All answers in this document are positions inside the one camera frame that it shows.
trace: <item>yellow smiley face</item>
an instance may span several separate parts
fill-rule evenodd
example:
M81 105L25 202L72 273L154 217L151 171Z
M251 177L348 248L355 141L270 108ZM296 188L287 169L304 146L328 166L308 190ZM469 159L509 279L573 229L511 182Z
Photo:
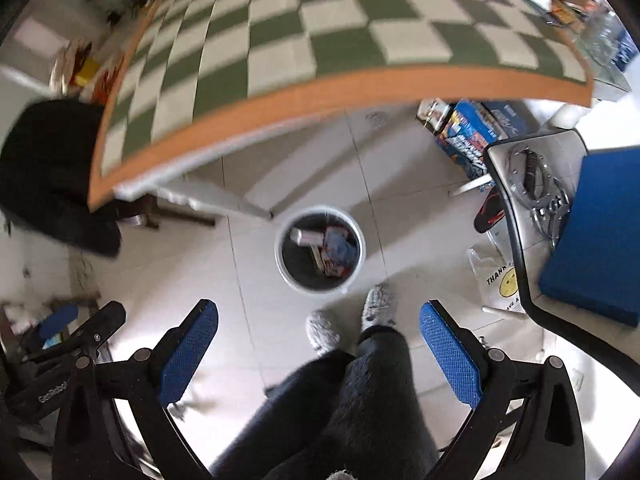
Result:
M518 291L518 280L516 280L516 269L511 267L507 270L500 282L500 295L503 298L513 296Z

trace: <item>white bucket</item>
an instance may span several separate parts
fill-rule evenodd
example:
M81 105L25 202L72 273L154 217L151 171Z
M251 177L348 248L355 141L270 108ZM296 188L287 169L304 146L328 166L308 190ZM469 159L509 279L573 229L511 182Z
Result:
M315 263L310 249L298 247L290 240L290 231L294 227L303 230L323 230L327 225L345 227L350 232L350 242L356 245L356 263L351 272L341 278L319 276L315 272ZM362 270L367 257L367 248L360 226L348 213L328 205L309 207L290 217L276 237L274 249L278 270L284 280L291 288L310 296L347 293ZM300 259L297 259L297 253L300 254Z

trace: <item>gray pants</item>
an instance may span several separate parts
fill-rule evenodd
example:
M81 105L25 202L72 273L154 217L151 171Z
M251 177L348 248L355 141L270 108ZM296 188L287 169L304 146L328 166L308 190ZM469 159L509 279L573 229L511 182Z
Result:
M402 335L375 326L357 356L335 350L270 393L210 471L215 480L424 480L438 455Z

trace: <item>person's leg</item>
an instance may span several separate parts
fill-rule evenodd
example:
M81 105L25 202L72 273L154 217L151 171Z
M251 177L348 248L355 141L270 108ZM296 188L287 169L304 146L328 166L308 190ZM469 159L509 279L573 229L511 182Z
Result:
M331 419L311 446L265 480L422 480L437 460L415 395L409 349L393 328L395 308L380 287L365 305L358 355L348 366Z
M320 357L270 391L244 430L209 468L215 480L261 479L308 446L327 425L353 356L340 349L339 332L328 313L312 313L306 331Z

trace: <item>checkered tablecloth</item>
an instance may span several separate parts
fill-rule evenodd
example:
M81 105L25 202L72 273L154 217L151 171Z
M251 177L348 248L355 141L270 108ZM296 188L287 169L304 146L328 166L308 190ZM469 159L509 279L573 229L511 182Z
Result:
M313 78L403 64L587 79L523 0L165 0L120 86L102 175L219 107Z

